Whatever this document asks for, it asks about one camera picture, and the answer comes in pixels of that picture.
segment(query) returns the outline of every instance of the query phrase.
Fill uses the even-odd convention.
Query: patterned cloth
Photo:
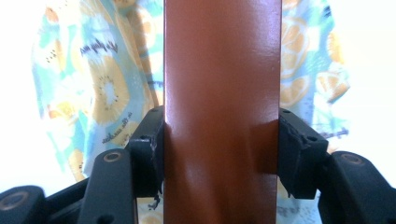
[[[280,106],[335,142],[348,133],[333,107],[347,71],[326,0],[284,0]],[[124,147],[146,112],[163,104],[162,0],[48,0],[33,50],[37,103],[59,165],[77,181],[96,155]],[[163,222],[163,200],[139,199],[140,223]],[[320,223],[316,200],[280,182],[277,223]]]

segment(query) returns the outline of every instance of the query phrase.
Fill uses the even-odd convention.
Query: white wall
[[[73,183],[56,164],[35,107],[29,36],[40,22],[43,2],[8,1],[0,13],[0,192],[34,184],[49,195]],[[396,187],[396,3],[331,3],[352,77],[345,99],[351,133],[342,149],[370,159]]]

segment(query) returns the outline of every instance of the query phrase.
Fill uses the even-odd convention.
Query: brown board
[[[165,1],[164,222],[275,223],[281,1]]]

